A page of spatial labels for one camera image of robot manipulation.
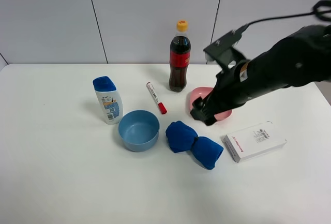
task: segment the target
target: marker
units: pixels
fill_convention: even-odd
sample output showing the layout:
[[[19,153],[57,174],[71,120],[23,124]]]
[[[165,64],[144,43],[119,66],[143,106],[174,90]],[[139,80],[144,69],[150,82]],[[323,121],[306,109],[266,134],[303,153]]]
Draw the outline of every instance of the marker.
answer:
[[[166,110],[165,106],[163,105],[163,103],[157,97],[153,85],[150,82],[148,82],[146,84],[146,87],[149,90],[149,92],[151,93],[151,95],[153,96],[155,103],[157,104],[157,106],[159,107],[159,109],[161,111],[161,114],[166,114],[167,110]]]

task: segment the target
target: blue cloth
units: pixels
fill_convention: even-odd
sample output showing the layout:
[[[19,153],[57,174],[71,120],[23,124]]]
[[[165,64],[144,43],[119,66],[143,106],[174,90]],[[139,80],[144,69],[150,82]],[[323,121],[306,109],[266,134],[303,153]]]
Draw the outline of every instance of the blue cloth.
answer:
[[[199,137],[193,128],[181,121],[173,122],[165,131],[169,147],[174,153],[191,150],[194,157],[208,170],[223,152],[223,147],[207,137]]]

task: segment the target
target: plastic bowl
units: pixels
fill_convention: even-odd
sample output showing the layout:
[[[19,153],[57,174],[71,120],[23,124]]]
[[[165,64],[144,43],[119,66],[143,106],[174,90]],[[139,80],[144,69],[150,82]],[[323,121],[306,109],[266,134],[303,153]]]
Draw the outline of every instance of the plastic bowl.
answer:
[[[159,130],[159,120],[145,110],[135,110],[126,114],[118,126],[119,135],[125,146],[134,152],[150,149],[159,138]]]
[[[192,110],[193,106],[192,103],[201,96],[201,98],[205,98],[210,92],[212,92],[213,88],[210,87],[199,87],[199,88],[195,88],[194,90],[192,90],[191,92],[191,97],[190,97],[190,105],[189,108],[190,110]],[[215,119],[217,121],[222,121],[226,118],[228,118],[232,113],[232,110],[227,110],[225,112],[219,113],[219,114],[215,114]]]

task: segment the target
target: white table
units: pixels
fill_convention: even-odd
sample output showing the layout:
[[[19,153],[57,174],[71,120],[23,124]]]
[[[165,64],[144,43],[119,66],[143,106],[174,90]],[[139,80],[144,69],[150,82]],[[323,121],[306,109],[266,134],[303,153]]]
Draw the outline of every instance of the white table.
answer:
[[[0,72],[0,223],[330,223],[331,107],[315,84],[281,89],[207,127],[186,108],[191,90],[213,87],[216,65],[190,65],[182,93],[167,89],[169,65],[9,65]],[[107,125],[92,80],[109,76],[124,113],[153,112],[160,137],[126,150]],[[161,115],[145,84],[168,109]],[[227,150],[209,171],[174,154],[165,129],[181,120],[221,137],[272,121],[288,143],[235,163]]]

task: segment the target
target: white bottle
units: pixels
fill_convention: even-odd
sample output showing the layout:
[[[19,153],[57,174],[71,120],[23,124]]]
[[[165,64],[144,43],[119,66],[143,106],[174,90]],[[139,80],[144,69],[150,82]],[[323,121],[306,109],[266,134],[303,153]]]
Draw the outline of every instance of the white bottle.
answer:
[[[123,105],[116,86],[109,77],[100,77],[93,80],[95,93],[103,111],[107,124],[116,124],[123,117]]]

